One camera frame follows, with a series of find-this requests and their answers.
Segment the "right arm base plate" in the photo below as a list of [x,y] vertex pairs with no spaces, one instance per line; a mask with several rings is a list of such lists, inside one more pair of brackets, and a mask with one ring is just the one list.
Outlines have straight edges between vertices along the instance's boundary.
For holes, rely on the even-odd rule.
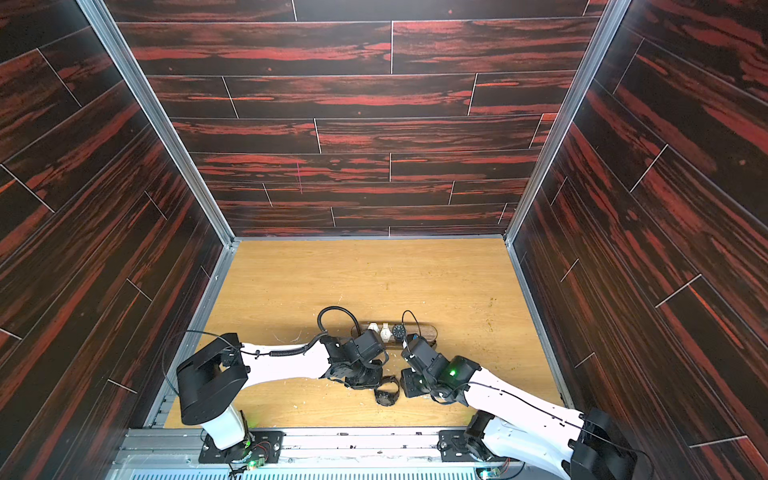
[[485,459],[481,437],[467,429],[438,431],[437,450],[443,462],[479,462]]

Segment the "black watch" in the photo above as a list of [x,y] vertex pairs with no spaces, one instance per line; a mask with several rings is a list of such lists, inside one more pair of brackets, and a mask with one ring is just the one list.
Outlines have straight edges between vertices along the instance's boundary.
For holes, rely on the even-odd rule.
[[381,379],[381,383],[373,389],[373,393],[374,399],[379,406],[392,407],[400,397],[400,382],[395,376],[385,376]]
[[392,327],[392,337],[397,342],[402,344],[407,339],[407,328],[403,323],[395,324]]

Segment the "dark wooden watch stand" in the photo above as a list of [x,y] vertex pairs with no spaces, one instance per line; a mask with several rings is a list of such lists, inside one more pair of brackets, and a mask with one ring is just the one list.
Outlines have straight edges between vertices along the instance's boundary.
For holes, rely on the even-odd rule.
[[[376,322],[363,322],[363,323],[360,324],[360,329],[362,331],[368,330],[367,327],[368,327],[369,323],[376,323]],[[379,328],[381,328],[383,323],[377,323]],[[392,329],[392,327],[395,324],[400,324],[400,323],[388,323],[388,324],[390,325],[390,327]],[[437,344],[438,330],[433,325],[430,325],[430,324],[420,324],[420,325],[417,325],[415,321],[413,321],[413,322],[405,322],[403,324],[407,328],[407,339],[406,340],[409,340],[409,339],[411,339],[414,336],[419,336],[419,337],[423,337],[429,346],[434,347]],[[403,343],[402,344],[397,343],[394,339],[392,340],[391,343],[385,344],[383,341],[382,341],[382,343],[384,344],[386,349],[395,349],[395,348],[403,347]]]

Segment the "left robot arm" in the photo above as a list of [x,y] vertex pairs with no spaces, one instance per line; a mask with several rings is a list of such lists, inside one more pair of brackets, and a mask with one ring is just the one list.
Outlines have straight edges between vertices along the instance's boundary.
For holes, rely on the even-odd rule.
[[290,379],[325,379],[353,390],[382,383],[385,346],[366,330],[342,340],[321,332],[304,345],[243,343],[235,333],[215,337],[176,368],[181,422],[201,426],[221,451],[253,443],[234,407],[241,391]]

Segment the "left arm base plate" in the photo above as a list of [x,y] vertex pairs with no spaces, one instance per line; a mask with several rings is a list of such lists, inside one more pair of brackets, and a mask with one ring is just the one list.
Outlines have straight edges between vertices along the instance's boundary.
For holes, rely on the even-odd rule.
[[276,464],[284,437],[285,433],[279,430],[250,430],[245,440],[222,450],[215,446],[209,434],[205,434],[198,462],[204,465],[245,465],[256,468]]

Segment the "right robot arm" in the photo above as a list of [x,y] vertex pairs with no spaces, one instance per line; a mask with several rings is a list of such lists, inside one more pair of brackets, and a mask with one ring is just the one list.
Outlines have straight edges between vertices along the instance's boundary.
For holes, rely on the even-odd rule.
[[406,337],[402,356],[409,365],[407,395],[428,395],[440,404],[476,411],[464,431],[473,458],[518,460],[559,479],[634,476],[639,452],[606,412],[550,403],[468,358],[447,360],[416,334]]

